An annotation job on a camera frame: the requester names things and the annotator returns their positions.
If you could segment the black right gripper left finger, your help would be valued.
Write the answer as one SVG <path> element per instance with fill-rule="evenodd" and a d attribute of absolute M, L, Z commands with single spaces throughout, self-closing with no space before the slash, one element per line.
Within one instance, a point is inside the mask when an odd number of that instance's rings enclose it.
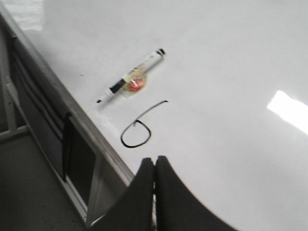
<path fill-rule="evenodd" d="M 150 158 L 141 165 L 124 194 L 91 231 L 152 231 L 154 164 Z"/>

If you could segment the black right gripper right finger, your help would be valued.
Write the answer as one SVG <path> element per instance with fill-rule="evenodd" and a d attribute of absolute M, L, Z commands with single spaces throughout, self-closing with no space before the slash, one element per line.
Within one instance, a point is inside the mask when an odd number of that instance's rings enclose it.
<path fill-rule="evenodd" d="M 158 231 L 235 230 L 199 202 L 165 156 L 155 164 L 155 195 Z"/>

